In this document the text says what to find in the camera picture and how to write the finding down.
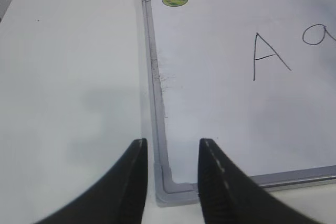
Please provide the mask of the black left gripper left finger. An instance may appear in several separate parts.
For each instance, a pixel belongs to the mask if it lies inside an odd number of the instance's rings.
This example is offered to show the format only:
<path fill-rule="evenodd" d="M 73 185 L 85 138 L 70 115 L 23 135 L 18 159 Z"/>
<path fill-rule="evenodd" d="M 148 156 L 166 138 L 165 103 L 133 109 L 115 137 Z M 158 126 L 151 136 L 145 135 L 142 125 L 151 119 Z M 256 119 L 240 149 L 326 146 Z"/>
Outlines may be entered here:
<path fill-rule="evenodd" d="M 40 223 L 141 223 L 148 189 L 148 143 L 132 141 L 93 186 Z"/>

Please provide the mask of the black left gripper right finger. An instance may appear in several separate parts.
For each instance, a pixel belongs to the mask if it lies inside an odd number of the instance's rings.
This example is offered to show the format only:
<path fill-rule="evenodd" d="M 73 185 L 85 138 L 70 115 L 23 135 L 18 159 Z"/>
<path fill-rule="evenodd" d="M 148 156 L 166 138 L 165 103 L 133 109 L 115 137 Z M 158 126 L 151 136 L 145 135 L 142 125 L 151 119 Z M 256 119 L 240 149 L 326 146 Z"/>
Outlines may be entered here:
<path fill-rule="evenodd" d="M 205 223 L 316 223 L 268 190 L 334 181 L 335 166 L 249 177 L 213 139 L 200 139 L 197 187 Z"/>

